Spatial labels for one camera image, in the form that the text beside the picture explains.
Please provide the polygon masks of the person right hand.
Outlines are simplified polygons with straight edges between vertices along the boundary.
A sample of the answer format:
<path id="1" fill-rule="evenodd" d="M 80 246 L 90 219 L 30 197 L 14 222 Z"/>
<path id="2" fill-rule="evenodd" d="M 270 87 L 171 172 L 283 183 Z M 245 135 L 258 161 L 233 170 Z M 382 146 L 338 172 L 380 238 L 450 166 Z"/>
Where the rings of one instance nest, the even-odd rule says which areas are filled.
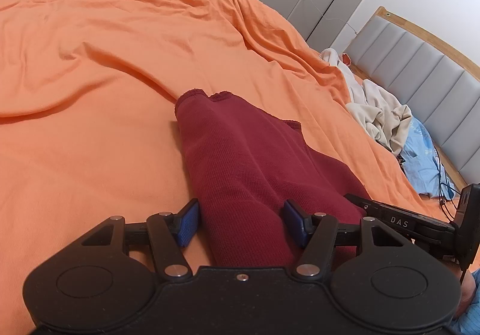
<path id="1" fill-rule="evenodd" d="M 460 305 L 456 310 L 455 319 L 479 311 L 479 270 L 467 271 L 461 278 Z"/>

